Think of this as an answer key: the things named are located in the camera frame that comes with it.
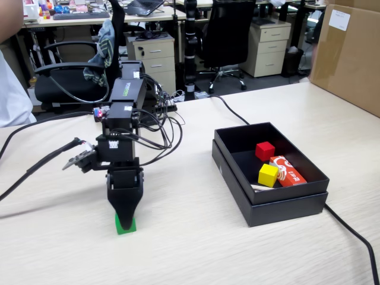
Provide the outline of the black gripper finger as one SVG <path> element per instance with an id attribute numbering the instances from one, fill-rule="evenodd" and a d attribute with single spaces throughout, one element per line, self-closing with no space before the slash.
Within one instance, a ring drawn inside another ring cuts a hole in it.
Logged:
<path id="1" fill-rule="evenodd" d="M 143 189 L 107 190 L 107 198 L 115 210 L 117 231 L 136 231 L 135 210 L 143 197 Z"/>

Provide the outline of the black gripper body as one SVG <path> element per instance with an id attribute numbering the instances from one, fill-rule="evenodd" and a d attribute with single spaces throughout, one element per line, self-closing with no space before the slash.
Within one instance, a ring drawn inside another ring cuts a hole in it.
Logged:
<path id="1" fill-rule="evenodd" d="M 138 161 L 111 163 L 107 168 L 107 189 L 143 189 L 144 172 Z"/>

